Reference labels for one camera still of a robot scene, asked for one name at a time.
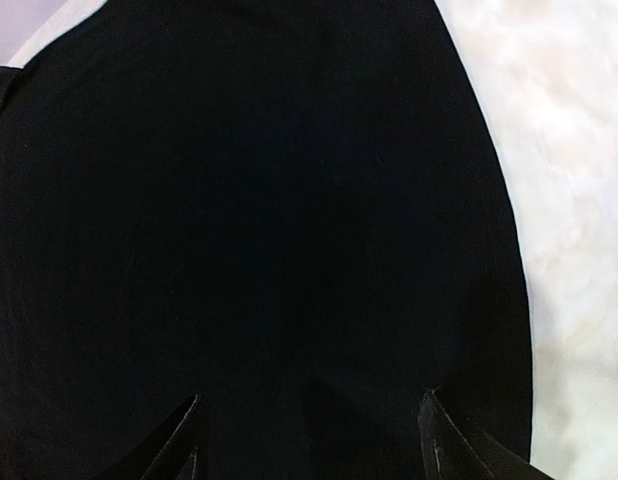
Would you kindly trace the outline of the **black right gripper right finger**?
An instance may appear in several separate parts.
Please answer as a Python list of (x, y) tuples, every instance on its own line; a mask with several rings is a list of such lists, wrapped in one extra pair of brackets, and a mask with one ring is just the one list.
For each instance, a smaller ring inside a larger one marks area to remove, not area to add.
[(418, 426), (428, 479), (537, 480), (548, 477), (507, 450), (470, 417), (447, 408), (436, 390), (424, 394)]

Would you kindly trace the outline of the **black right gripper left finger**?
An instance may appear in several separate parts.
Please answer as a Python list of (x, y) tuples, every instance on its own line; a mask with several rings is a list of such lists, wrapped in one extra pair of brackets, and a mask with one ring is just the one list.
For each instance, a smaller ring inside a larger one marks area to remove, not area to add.
[(185, 400), (136, 448), (135, 479), (202, 478), (202, 400)]

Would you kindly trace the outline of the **black t-shirt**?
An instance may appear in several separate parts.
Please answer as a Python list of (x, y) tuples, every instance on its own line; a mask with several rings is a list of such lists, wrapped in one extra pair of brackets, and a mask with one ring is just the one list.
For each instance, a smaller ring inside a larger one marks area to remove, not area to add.
[(173, 411), (205, 479), (421, 479), (437, 398), (528, 459), (527, 285), (432, 1), (108, 1), (0, 66), (0, 479)]

